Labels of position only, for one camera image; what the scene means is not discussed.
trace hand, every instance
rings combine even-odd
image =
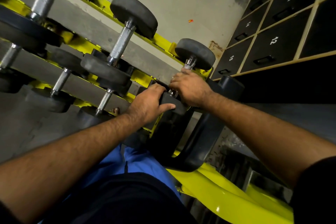
[[[177,90],[187,105],[201,108],[204,108],[207,98],[214,93],[200,76],[184,68],[181,73],[174,75],[169,87]]]
[[[174,109],[174,104],[159,105],[159,99],[166,88],[154,84],[136,96],[126,113],[134,115],[144,126],[155,120],[161,113]]]

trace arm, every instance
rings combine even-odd
[[[24,223],[32,223],[127,136],[175,108],[159,106],[165,88],[154,84],[139,94],[128,111],[3,163],[0,201]]]
[[[336,146],[321,137],[252,107],[214,93],[190,70],[176,74],[170,85],[191,106],[220,118],[280,179],[294,187],[313,163],[336,156]]]

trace black sleeve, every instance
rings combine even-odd
[[[294,222],[333,223],[336,208],[336,157],[323,159],[300,176],[291,205]]]
[[[11,211],[2,204],[1,201],[0,201],[0,220],[1,223],[3,224],[22,224],[14,217]]]

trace hairy forearm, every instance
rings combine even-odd
[[[313,163],[336,155],[336,146],[302,128],[219,94],[205,109],[219,117],[280,179],[294,187]]]
[[[35,221],[92,166],[141,127],[124,114],[0,166],[0,201],[21,221]]]

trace blue shorts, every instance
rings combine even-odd
[[[80,188],[85,188],[111,175],[141,172],[154,176],[171,188],[180,198],[180,194],[173,183],[172,175],[148,151],[139,151],[126,146],[124,158],[125,160],[121,154],[120,144],[84,177],[80,183]]]

